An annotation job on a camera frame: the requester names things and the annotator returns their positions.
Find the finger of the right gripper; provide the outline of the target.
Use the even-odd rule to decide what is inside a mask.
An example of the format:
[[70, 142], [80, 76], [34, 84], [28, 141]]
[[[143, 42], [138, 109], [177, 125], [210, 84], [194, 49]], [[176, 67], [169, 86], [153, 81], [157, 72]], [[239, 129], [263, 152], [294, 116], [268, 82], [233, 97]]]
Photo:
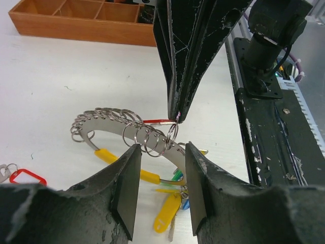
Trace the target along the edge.
[[191, 59], [183, 83], [185, 90], [177, 105], [179, 121], [185, 121], [203, 75], [251, 3], [252, 1], [207, 1], [199, 21], [199, 32], [191, 45]]
[[153, 32], [167, 84], [168, 119], [185, 119], [205, 1], [157, 1]]

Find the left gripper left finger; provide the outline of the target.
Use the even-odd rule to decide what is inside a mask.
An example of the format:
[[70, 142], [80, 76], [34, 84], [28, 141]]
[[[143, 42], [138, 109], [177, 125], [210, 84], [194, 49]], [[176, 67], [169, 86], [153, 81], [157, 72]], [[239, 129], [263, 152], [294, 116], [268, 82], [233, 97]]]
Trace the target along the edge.
[[142, 153], [66, 191], [41, 184], [1, 185], [1, 243], [128, 243], [133, 239]]

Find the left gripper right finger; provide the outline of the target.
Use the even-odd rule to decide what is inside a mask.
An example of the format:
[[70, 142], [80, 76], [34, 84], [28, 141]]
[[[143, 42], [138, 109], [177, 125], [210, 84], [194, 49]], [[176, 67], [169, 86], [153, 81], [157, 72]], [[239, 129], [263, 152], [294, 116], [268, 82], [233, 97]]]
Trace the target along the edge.
[[185, 148], [191, 225], [198, 243], [324, 243], [324, 188], [260, 188]]

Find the large metal keyring with keys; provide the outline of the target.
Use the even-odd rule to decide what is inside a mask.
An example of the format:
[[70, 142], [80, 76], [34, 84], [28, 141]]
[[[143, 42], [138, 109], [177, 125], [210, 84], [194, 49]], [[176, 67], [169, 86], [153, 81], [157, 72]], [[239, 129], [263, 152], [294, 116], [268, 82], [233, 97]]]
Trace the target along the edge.
[[118, 157], [105, 148], [96, 146], [92, 139], [96, 131], [110, 132], [121, 136], [124, 144], [131, 147], [138, 144], [143, 153], [150, 157], [165, 157], [175, 165], [171, 179], [163, 179], [158, 174], [141, 170], [140, 179], [155, 185], [169, 185], [172, 189], [160, 189], [166, 193], [160, 212], [156, 216], [153, 229], [156, 233], [169, 232], [169, 241], [173, 241], [176, 216], [179, 210], [189, 209], [188, 189], [185, 174], [185, 143], [177, 143], [179, 124], [151, 126], [135, 112], [119, 108], [95, 108], [77, 115], [71, 124], [70, 133], [73, 141], [86, 143], [94, 154], [108, 164]]

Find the red tag key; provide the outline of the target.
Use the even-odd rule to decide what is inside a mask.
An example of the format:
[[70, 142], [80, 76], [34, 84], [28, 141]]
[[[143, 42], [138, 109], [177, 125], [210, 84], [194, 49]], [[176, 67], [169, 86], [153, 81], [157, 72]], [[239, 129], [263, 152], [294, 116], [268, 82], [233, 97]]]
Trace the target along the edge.
[[151, 126], [161, 126], [161, 125], [173, 125], [177, 122], [175, 120], [170, 119], [148, 119], [143, 120], [144, 124], [151, 125]]
[[1, 184], [2, 183], [47, 185], [47, 181], [43, 177], [25, 168], [19, 168], [18, 165], [14, 163], [8, 165], [1, 164]]

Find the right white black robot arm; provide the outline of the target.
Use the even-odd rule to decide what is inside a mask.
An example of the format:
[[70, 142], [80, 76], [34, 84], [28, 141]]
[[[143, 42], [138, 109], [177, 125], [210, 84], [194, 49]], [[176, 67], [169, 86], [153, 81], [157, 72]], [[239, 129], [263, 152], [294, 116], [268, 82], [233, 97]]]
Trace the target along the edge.
[[258, 74], [302, 34], [307, 1], [157, 1], [153, 32], [167, 83], [168, 118], [183, 122], [211, 62], [246, 10], [253, 37], [244, 61]]

